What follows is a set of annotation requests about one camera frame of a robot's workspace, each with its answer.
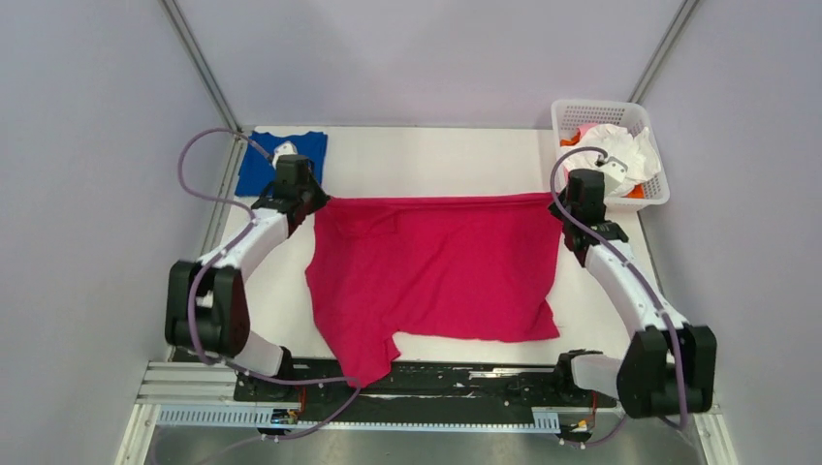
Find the white cloth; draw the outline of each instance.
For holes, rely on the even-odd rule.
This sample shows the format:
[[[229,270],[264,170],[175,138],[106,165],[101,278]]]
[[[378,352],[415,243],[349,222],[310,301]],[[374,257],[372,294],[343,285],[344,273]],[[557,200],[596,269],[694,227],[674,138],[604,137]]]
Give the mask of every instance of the white cloth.
[[[577,168],[602,171],[606,176],[606,195],[622,197],[637,184],[650,181],[660,171],[659,154],[650,143],[650,129],[645,128],[637,135],[631,136],[627,129],[613,124],[600,124],[590,128],[574,146],[559,147],[564,155],[577,148],[593,146],[608,152],[608,159],[603,167],[597,167],[600,155],[597,152],[582,152],[562,162],[566,172]]]

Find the gray wall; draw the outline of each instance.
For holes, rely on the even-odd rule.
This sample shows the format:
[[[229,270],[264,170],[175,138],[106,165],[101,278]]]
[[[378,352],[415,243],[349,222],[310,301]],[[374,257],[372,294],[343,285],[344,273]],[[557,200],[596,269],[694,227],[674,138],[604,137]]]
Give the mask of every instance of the gray wall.
[[[551,126],[624,100],[681,0],[180,0],[245,124]]]
[[[822,4],[703,2],[648,95],[671,201],[663,288],[719,338],[744,464],[822,457]]]
[[[111,463],[202,237],[176,152],[220,120],[154,1],[6,2],[0,63],[0,463]]]

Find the pink cloth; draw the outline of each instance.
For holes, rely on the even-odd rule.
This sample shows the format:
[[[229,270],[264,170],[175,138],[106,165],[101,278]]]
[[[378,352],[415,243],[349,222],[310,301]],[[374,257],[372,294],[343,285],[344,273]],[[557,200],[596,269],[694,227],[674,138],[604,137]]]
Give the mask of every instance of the pink cloth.
[[[391,371],[397,331],[521,342],[559,336],[545,298],[561,224],[550,194],[332,199],[305,271],[314,322],[346,376]]]

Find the robotic arm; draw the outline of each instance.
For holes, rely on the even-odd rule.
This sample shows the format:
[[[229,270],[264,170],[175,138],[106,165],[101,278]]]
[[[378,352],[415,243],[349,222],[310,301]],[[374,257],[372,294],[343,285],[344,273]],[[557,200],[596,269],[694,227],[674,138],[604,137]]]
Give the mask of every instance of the robotic arm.
[[[204,349],[213,355],[231,357],[234,363],[266,376],[288,376],[288,351],[251,330],[244,280],[271,249],[295,231],[305,216],[329,200],[311,168],[311,162],[300,155],[280,157],[276,179],[252,205],[256,219],[242,241],[230,252],[223,252],[235,235],[196,261],[179,261],[172,267],[165,325],[169,344],[192,346],[187,321],[192,281],[204,263],[223,254],[196,292],[196,325]],[[604,193],[602,172],[572,170],[568,187],[559,198],[575,219],[598,232],[630,263],[633,254],[627,236],[619,225],[605,219]],[[716,339],[711,330],[690,325],[660,296],[679,339],[672,341],[665,318],[638,279],[638,271],[629,270],[612,250],[565,218],[555,204],[550,210],[564,221],[566,247],[603,287],[625,328],[633,335],[624,359],[591,351],[561,355],[555,371],[564,388],[595,390],[618,399],[631,418],[676,414],[681,393],[668,354],[673,344],[679,343],[687,411],[708,410],[716,358]]]

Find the cable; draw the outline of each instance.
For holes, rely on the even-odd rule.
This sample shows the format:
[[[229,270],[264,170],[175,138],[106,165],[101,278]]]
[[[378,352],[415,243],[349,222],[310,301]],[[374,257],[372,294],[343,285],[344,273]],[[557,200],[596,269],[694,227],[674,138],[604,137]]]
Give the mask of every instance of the cable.
[[[227,134],[231,134],[235,137],[241,138],[241,139],[247,141],[252,147],[254,147],[255,150],[260,152],[264,157],[267,157],[267,159],[270,158],[270,156],[266,152],[266,150],[259,143],[257,143],[256,141],[250,139],[248,136],[246,136],[242,133],[239,133],[237,131],[233,131],[231,129],[226,129],[226,128],[212,128],[212,129],[206,129],[204,131],[201,131],[197,135],[195,135],[193,138],[191,138],[188,142],[186,142],[186,144],[183,146],[182,150],[180,151],[179,158],[177,159],[177,181],[179,182],[179,185],[180,185],[180,187],[182,187],[183,191],[185,191],[189,195],[194,196],[198,199],[203,199],[204,201],[221,202],[221,203],[226,203],[226,204],[229,204],[229,205],[232,205],[232,206],[236,206],[237,208],[240,208],[240,209],[244,210],[246,213],[248,213],[248,217],[249,217],[248,223],[237,234],[237,236],[235,236],[231,241],[229,241],[225,245],[225,247],[223,248],[222,251],[224,253],[228,253],[235,246],[237,246],[237,244],[239,244],[251,232],[252,228],[254,227],[253,222],[257,218],[257,215],[254,213],[254,210],[252,210],[248,205],[246,205],[246,204],[244,204],[240,201],[234,201],[234,200],[230,200],[230,199],[221,199],[219,197],[210,196],[208,194],[205,194],[205,193],[202,193],[202,192],[199,192],[199,191],[196,191],[196,190],[192,189],[185,182],[185,177],[183,176],[183,170],[182,170],[183,163],[185,162],[185,157],[188,154],[188,151],[191,148],[191,146],[194,145],[194,143],[196,141],[202,139],[203,137],[205,137],[209,134],[213,134],[213,133],[227,133]],[[216,264],[220,259],[222,259],[222,257],[223,257],[223,254],[215,254],[214,257],[209,259],[207,262],[203,263],[203,266],[200,268],[200,270],[194,276],[194,280],[192,281],[191,288],[189,289],[189,292],[188,292],[188,306],[187,306],[188,329],[189,329],[189,332],[191,334],[191,343],[192,343],[192,346],[194,347],[194,352],[197,353],[198,359],[206,365],[213,365],[214,363],[222,361],[227,366],[235,369],[236,371],[242,372],[242,373],[246,374],[247,376],[252,376],[252,377],[257,378],[259,380],[266,381],[266,382],[269,382],[269,383],[274,383],[274,384],[277,384],[277,385],[282,385],[282,386],[307,386],[307,385],[319,385],[319,384],[322,384],[322,383],[340,383],[340,382],[352,383],[355,386],[354,393],[352,393],[351,396],[336,411],[334,411],[334,413],[332,413],[326,419],[323,419],[322,421],[318,422],[314,426],[311,426],[310,428],[304,429],[304,430],[299,431],[299,432],[294,433],[294,434],[288,434],[288,435],[285,435],[285,436],[266,436],[266,435],[264,435],[263,439],[273,439],[274,442],[299,439],[299,438],[303,438],[303,437],[319,430],[320,428],[326,426],[331,421],[333,421],[337,416],[339,416],[339,414],[341,414],[346,408],[348,408],[348,406],[351,405],[351,403],[354,402],[354,399],[356,399],[357,396],[360,394],[360,390],[361,390],[360,382],[356,378],[353,378],[353,377],[350,377],[350,376],[338,376],[338,377],[332,377],[332,378],[318,378],[318,379],[313,379],[313,380],[300,380],[300,381],[280,380],[280,379],[277,379],[277,378],[272,378],[270,376],[263,375],[261,373],[250,371],[250,370],[246,369],[245,367],[239,366],[236,363],[233,363],[232,361],[230,361],[228,359],[214,358],[214,357],[208,356],[206,354],[206,351],[203,349],[203,344],[200,340],[200,334],[197,331],[197,322],[195,320],[197,289],[200,287],[200,283],[203,281],[203,277],[206,275],[208,270],[212,266],[214,266],[214,264]],[[259,437],[249,438],[249,439],[240,441],[238,443],[232,444],[232,445],[228,446],[227,448],[225,448],[223,450],[220,450],[219,452],[215,453],[211,457],[209,457],[209,458],[207,458],[203,461],[198,462],[198,465],[205,464],[205,463],[213,460],[217,456],[228,452],[229,450],[239,448],[241,446],[244,446],[246,444],[250,444],[251,442],[257,441],[257,440],[259,440]]]
[[[665,305],[662,304],[662,300],[659,298],[659,295],[656,294],[656,291],[645,278],[642,271],[640,271],[635,264],[631,263],[628,260],[628,258],[625,257],[619,251],[619,249],[617,249],[614,246],[614,244],[606,240],[605,237],[603,237],[598,232],[592,230],[591,228],[583,224],[583,222],[581,222],[580,220],[574,218],[574,216],[571,215],[571,213],[565,208],[565,206],[562,205],[562,202],[559,201],[559,193],[556,191],[556,172],[559,170],[559,167],[562,165],[562,162],[564,162],[573,155],[585,151],[594,151],[599,153],[603,157],[608,158],[608,152],[599,147],[578,147],[566,152],[564,155],[559,157],[556,160],[556,163],[553,164],[553,168],[551,169],[551,177],[549,178],[549,182],[551,184],[551,195],[553,197],[553,203],[556,205],[556,208],[559,209],[559,212],[562,213],[562,216],[567,218],[568,221],[573,223],[574,226],[582,230],[584,233],[590,235],[591,237],[599,241],[600,244],[605,246],[612,254],[614,254],[614,256],[620,262],[622,262],[623,266],[628,268],[631,271],[631,273],[633,273],[634,276],[636,276],[637,280],[640,282],[640,285],[643,287],[646,294],[648,295],[648,298],[650,298],[653,307],[659,312],[662,321],[665,322],[665,326],[668,327],[668,334],[671,337],[671,346],[673,347],[674,352],[674,371],[677,377],[677,394],[680,398],[680,422],[674,423],[673,421],[667,418],[662,418],[662,420],[665,422],[665,424],[668,424],[671,427],[674,427],[678,430],[683,430],[688,424],[688,409],[687,404],[685,403],[685,377],[682,372],[682,353],[680,347],[680,339],[677,337],[677,331],[674,329],[674,323],[671,321],[671,317],[665,310]],[[611,437],[613,437],[613,434],[607,435],[605,438],[596,441],[592,445],[602,444],[602,442],[604,442],[607,439],[610,439]]]

